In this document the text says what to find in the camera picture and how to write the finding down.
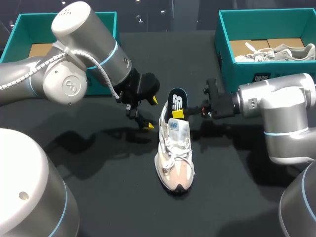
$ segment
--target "cardboard box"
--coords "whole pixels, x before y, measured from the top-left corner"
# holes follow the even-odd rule
[[[225,90],[236,92],[242,84],[297,73],[308,73],[315,81],[316,60],[240,63],[235,61],[239,52],[235,49],[238,42],[234,42],[251,40],[255,49],[261,48],[253,44],[256,40],[267,41],[271,48],[282,43],[293,47],[316,45],[315,29],[313,8],[219,11],[215,48]]]
[[[113,37],[119,41],[116,12],[96,12]],[[31,56],[44,56],[56,42],[51,31],[51,23],[57,13],[20,14],[16,20],[0,63],[16,62]],[[88,88],[86,95],[110,95],[107,87],[102,86],[87,71]]]
[[[251,54],[253,53],[246,45],[245,43],[248,42],[251,44],[254,48],[260,49],[260,48],[269,48],[269,44],[267,40],[232,40],[230,41],[233,55],[234,57],[245,55],[245,54]]]
[[[45,56],[51,49],[52,43],[33,43],[29,58],[33,56]]]
[[[286,44],[289,47],[302,48],[304,44],[301,38],[287,38],[287,39],[268,39],[270,48],[278,47],[281,44]]]

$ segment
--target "cable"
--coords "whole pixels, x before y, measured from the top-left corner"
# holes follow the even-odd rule
[[[96,67],[97,69],[100,71],[100,73],[102,74],[102,76],[105,79],[105,82],[107,83],[112,96],[115,99],[119,99],[118,94],[115,92],[115,90],[113,89],[112,83],[108,77],[108,75],[106,74],[106,72],[104,71],[104,69],[100,66],[100,64],[89,54],[79,51],[79,50],[72,50],[71,53],[73,53],[74,55],[80,55],[84,58],[89,59]],[[4,89],[8,89],[16,84],[21,83],[22,81],[28,79],[29,77],[33,76],[35,73],[39,72],[40,70],[42,70],[43,68],[47,67],[49,64],[56,62],[57,60],[64,58],[67,56],[67,53],[61,53],[58,54],[50,59],[48,59],[47,61],[45,61],[44,63],[40,64],[39,66],[37,66],[36,68],[32,69],[29,73],[26,73],[24,76],[21,76],[19,79],[11,81],[7,84],[4,84],[2,86],[0,86],[0,90],[4,90]]]

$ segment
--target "shoe sole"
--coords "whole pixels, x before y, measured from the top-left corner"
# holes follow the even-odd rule
[[[157,175],[158,175],[158,177],[159,177],[159,180],[160,180],[162,186],[164,187],[164,189],[165,189],[168,193],[171,193],[171,194],[173,194],[173,195],[182,195],[182,194],[187,193],[187,192],[190,190],[191,185],[192,185],[192,182],[193,182],[193,179],[192,179],[192,182],[191,182],[189,188],[186,189],[186,190],[182,187],[181,184],[179,184],[179,185],[176,187],[175,190],[171,190],[171,189],[164,183],[164,181],[163,181],[162,178],[161,178],[161,175],[160,175],[160,172],[159,172],[159,168],[158,168],[158,154],[156,154],[156,156],[155,156],[155,168],[156,168],[156,172],[157,172]]]

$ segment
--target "new balance logo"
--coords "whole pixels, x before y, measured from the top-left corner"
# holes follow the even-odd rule
[[[172,101],[173,101],[173,105],[172,105],[173,110],[182,109],[182,97],[181,96],[173,95]]]
[[[178,127],[178,124],[177,124],[176,122],[172,122],[172,123],[170,124],[170,126],[173,127],[173,128],[177,128],[177,127]]]

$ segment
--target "teal box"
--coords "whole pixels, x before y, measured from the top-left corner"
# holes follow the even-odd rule
[[[117,30],[116,12],[96,12],[113,37],[120,43]],[[16,20],[0,63],[9,63],[28,58],[32,44],[54,43],[56,37],[51,31],[51,23],[57,13],[20,14]],[[102,86],[87,72],[88,88],[86,95],[110,95],[110,90]]]
[[[225,90],[239,85],[296,73],[308,73],[315,81],[316,61],[235,62],[230,40],[301,38],[304,46],[316,45],[316,12],[313,8],[222,10],[215,34],[215,48]]]

